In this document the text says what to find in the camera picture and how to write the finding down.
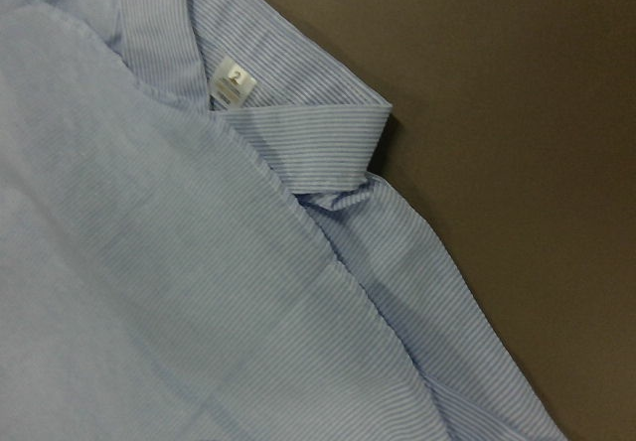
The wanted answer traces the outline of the light blue striped shirt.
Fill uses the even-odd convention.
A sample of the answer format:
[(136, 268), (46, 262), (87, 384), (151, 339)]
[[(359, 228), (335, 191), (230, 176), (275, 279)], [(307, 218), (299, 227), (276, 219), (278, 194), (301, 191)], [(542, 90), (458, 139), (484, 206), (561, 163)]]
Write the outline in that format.
[(390, 105), (263, 0), (1, 0), (5, 440), (558, 440)]

